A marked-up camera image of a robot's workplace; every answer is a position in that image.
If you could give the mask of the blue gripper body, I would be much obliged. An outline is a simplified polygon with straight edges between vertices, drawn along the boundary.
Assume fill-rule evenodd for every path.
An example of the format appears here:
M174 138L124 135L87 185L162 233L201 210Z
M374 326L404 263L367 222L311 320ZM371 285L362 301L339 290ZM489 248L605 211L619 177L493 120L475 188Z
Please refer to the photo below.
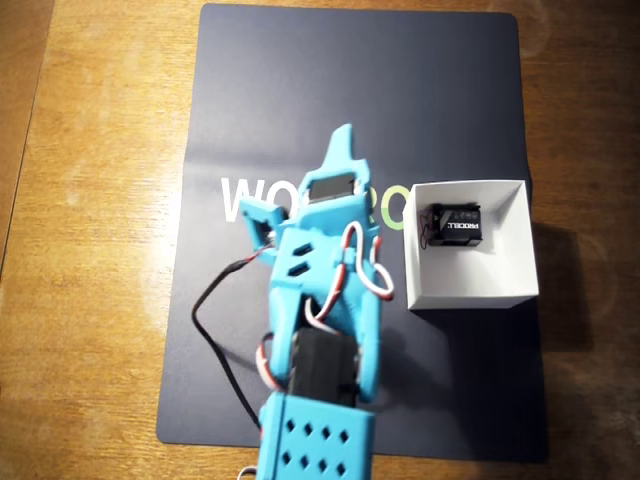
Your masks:
M371 217L370 185L366 160L325 161L304 176L297 215L276 228L269 367L281 382L295 370L296 331L309 325L334 339L354 338L359 397L376 396L384 268L377 259L381 238Z

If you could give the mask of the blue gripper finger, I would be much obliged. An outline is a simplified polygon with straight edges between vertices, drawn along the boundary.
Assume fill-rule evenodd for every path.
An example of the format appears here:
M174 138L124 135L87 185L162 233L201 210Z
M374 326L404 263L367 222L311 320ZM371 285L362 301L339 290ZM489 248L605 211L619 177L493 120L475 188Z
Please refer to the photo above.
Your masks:
M350 123L332 132L323 168L328 171L356 171L359 168L358 160L353 157L353 126Z

